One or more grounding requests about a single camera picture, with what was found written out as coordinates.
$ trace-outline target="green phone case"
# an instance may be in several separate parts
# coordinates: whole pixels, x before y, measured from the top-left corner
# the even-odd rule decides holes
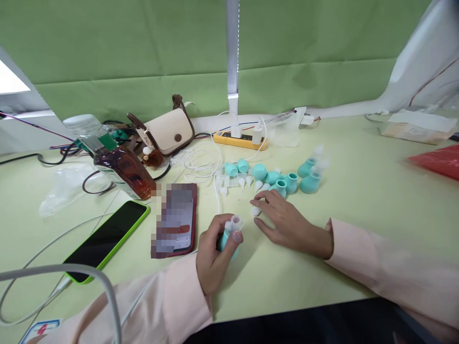
[[[143,219],[149,214],[150,212],[150,207],[147,205],[144,205],[142,203],[136,202],[140,205],[143,205],[145,207],[145,212],[142,214],[142,216],[139,217],[139,219],[132,225],[132,227],[129,229],[129,231],[121,238],[121,240],[116,244],[116,246],[106,255],[106,257],[100,262],[100,264],[96,267],[97,270],[102,270],[102,268],[108,263],[108,261],[113,257],[113,255],[116,253],[116,251],[119,250],[119,248],[123,245],[123,243],[129,238],[129,236],[132,234],[132,232],[137,228],[137,226],[140,224],[140,222],[143,221]],[[83,282],[78,282],[76,281],[72,276],[70,276],[68,273],[65,272],[65,274],[76,284],[87,284],[91,282],[94,277],[89,276],[87,279],[85,279]]]

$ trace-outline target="pink shirt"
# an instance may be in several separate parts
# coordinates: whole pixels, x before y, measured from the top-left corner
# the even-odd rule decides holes
[[[459,342],[459,268],[415,257],[390,241],[331,219],[333,256],[326,262],[376,294],[403,307],[444,343]],[[156,274],[115,286],[121,318],[148,281],[122,331],[124,343],[180,344],[212,323],[210,298],[196,272],[196,255],[185,256]],[[105,294],[81,313],[29,344],[111,344],[114,326]]]

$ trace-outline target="power strip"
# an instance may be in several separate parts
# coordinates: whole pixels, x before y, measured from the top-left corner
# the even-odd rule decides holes
[[[263,144],[264,137],[262,137],[262,141],[258,145],[254,145],[252,143],[252,135],[243,135],[240,139],[233,138],[231,137],[231,133],[229,131],[217,131],[214,134],[214,141],[216,143],[223,143],[227,144],[230,146],[236,146],[236,147],[243,147],[243,148],[250,148],[250,149],[255,149],[258,150],[260,146]],[[264,151],[265,149],[268,148],[268,141],[263,145],[263,147],[260,149],[261,151]]]

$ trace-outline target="brown liquid bottle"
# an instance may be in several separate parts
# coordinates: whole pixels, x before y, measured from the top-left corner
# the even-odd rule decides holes
[[[154,195],[156,183],[137,155],[116,141],[93,115],[64,120],[64,125],[94,153],[94,166],[134,200]]]

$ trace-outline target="white handbag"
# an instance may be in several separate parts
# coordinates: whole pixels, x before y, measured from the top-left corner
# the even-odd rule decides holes
[[[158,149],[164,156],[172,155],[191,142],[195,137],[195,129],[191,123],[181,95],[173,95],[173,110],[142,123],[132,113],[128,118],[133,124],[142,141],[152,150]]]

